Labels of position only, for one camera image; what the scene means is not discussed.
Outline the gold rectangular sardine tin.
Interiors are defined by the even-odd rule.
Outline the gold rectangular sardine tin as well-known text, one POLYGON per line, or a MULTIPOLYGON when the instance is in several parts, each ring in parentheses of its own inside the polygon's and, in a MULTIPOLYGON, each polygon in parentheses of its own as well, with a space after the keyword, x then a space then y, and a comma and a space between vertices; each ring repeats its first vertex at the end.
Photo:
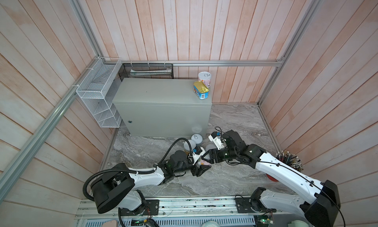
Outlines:
POLYGON ((196 81, 194 82, 194 93, 199 97, 200 100, 204 100, 209 96, 209 89, 202 81, 196 81))

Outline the pink can front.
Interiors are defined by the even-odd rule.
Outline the pink can front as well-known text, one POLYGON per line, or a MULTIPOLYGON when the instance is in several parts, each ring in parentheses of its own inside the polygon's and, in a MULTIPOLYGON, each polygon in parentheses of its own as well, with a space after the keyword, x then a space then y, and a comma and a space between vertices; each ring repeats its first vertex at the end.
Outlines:
POLYGON ((207 71, 202 71, 198 74, 198 80, 201 81, 207 88, 211 85, 212 75, 207 71))

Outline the orange labelled can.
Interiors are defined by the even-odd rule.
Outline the orange labelled can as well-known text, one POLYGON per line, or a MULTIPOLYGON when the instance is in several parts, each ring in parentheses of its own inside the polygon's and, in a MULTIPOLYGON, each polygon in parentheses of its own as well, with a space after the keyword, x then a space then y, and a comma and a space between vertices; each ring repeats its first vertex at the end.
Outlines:
POLYGON ((200 160, 201 165, 210 166, 211 164, 205 160, 200 160))

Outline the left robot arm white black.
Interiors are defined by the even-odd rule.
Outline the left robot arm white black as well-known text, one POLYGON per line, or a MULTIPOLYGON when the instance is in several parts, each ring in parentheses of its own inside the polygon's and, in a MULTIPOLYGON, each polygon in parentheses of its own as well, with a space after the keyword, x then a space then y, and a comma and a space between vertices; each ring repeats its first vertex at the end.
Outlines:
POLYGON ((210 169, 210 165, 201 163, 205 150, 191 145, 186 138, 182 138, 182 141, 189 146, 189 153, 179 150, 170 155, 166 152, 150 169, 131 169, 119 163, 90 176, 84 182, 83 195, 96 204, 99 214, 118 208, 119 212, 142 215, 149 206, 140 187, 166 184, 175 177, 185 175, 187 171, 200 177, 210 169))

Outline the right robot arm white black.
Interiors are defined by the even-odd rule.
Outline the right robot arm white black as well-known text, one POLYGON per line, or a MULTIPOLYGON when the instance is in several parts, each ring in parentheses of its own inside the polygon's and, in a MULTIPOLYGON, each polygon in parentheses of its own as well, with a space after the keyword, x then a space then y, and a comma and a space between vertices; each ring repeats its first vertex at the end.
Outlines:
POLYGON ((232 165, 246 165, 261 171, 290 188, 293 195, 277 193, 258 187, 247 199, 254 212, 281 210, 304 217, 314 227, 331 227, 341 215, 338 187, 327 180, 321 182, 306 176, 279 161, 256 144, 247 145, 240 135, 231 130, 213 132, 209 139, 215 148, 201 152, 201 159, 207 163, 229 162, 232 165))

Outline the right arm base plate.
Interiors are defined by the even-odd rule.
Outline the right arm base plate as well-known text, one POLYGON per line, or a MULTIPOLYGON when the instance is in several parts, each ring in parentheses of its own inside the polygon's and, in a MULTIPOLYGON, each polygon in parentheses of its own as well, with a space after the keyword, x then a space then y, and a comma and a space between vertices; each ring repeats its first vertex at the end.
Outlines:
POLYGON ((265 215, 270 212, 277 212, 276 209, 266 208, 258 200, 251 199, 250 197, 236 195, 234 200, 238 213, 261 213, 265 215))

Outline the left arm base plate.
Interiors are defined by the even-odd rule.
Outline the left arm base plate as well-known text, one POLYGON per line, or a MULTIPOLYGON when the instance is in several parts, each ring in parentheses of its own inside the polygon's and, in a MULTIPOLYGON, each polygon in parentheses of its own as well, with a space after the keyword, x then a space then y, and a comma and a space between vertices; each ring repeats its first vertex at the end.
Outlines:
POLYGON ((158 199, 148 199, 140 207, 134 211, 130 211, 126 208, 121 209, 121 216, 138 216, 138 215, 158 215, 159 210, 159 200, 158 199))

